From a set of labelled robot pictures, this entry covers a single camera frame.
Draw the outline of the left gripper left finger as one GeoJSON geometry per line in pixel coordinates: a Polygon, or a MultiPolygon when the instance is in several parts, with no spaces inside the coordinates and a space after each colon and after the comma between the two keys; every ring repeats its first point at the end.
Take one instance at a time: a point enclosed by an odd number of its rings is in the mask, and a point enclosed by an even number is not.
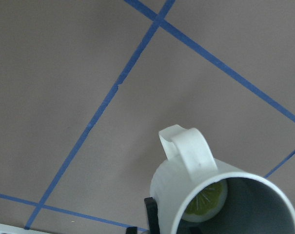
{"type": "Polygon", "coordinates": [[[159,222],[158,222],[158,208],[157,202],[153,197],[147,197],[144,199],[144,204],[147,212],[147,220],[149,225],[149,233],[160,234],[159,222]]]}

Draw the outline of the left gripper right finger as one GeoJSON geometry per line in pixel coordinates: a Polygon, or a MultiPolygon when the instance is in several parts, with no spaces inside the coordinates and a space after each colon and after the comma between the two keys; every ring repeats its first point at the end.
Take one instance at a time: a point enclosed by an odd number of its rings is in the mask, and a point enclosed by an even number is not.
{"type": "Polygon", "coordinates": [[[198,227],[190,227],[189,233],[190,234],[198,234],[198,227]]]}

